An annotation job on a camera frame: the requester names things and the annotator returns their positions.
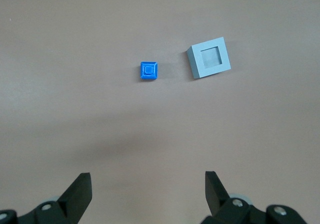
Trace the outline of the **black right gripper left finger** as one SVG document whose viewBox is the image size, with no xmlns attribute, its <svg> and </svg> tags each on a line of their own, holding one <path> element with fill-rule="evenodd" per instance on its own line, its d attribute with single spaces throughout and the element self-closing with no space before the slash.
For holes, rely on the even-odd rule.
<svg viewBox="0 0 320 224">
<path fill-rule="evenodd" d="M 90 173 L 81 173 L 56 201 L 47 201 L 29 213 L 1 210 L 2 224 L 77 224 L 92 200 Z"/>
</svg>

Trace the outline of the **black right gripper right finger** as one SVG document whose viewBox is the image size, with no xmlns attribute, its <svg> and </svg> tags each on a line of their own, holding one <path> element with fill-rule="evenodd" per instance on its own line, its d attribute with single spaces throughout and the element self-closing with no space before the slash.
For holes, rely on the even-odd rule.
<svg viewBox="0 0 320 224">
<path fill-rule="evenodd" d="M 305 224 L 294 209 L 284 205 L 269 205 L 266 211 L 257 209 L 244 199 L 229 196 L 214 171 L 205 173 L 205 197 L 211 212 L 203 224 Z"/>
</svg>

